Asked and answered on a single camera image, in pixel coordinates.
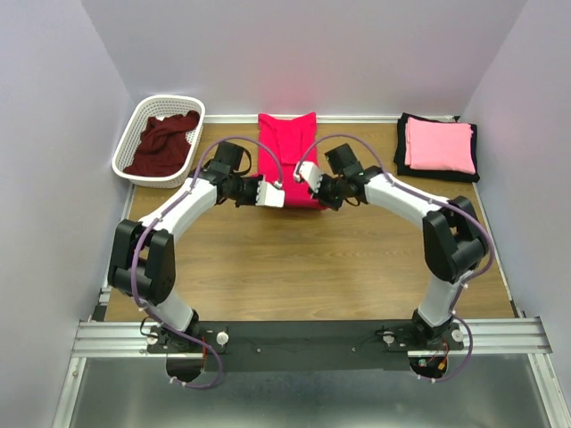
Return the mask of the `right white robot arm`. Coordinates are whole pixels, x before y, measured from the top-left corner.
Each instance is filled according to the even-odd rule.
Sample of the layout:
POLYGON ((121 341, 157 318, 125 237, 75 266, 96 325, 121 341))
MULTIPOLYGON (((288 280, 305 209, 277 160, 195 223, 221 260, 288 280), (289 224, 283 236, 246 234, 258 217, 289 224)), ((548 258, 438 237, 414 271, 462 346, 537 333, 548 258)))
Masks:
POLYGON ((425 298, 410 320, 380 333, 388 348, 428 350, 447 339, 453 315, 468 281, 483 259, 491 259, 489 235, 465 197, 446 199, 406 185, 380 166, 363 168, 352 148, 342 144, 327 152, 330 174, 302 161, 295 170, 313 199, 332 210, 353 199, 391 211, 422 233, 424 260, 431 273, 425 298))

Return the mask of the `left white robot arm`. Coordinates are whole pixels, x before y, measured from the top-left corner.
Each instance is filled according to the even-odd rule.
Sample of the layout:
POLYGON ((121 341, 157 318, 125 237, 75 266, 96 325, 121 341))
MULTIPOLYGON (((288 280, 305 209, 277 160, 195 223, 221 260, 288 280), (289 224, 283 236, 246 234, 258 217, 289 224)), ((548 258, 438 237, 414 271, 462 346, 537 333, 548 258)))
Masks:
POLYGON ((240 169, 245 148, 233 136, 211 144, 211 160, 201 158, 184 184, 158 209, 138 221, 124 219, 116 227, 107 274, 108 284, 130 297, 167 334, 179 352, 195 345, 218 354, 228 335, 218 333, 208 343, 196 309, 175 289, 175 246, 186 230, 207 210, 226 201, 236 206, 280 208, 283 179, 251 176, 240 169))

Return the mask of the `crimson red t shirt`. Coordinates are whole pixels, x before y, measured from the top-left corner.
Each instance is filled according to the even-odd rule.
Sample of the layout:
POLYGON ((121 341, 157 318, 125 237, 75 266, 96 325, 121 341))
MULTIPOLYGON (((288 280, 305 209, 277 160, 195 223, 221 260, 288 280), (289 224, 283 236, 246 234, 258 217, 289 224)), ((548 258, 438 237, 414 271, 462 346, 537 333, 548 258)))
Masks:
POLYGON ((297 162, 315 141, 317 114, 312 111, 294 119, 278 119, 260 113, 258 127, 259 141, 276 155, 284 172, 285 207, 323 210, 319 202, 310 196, 309 187, 294 180, 297 162))

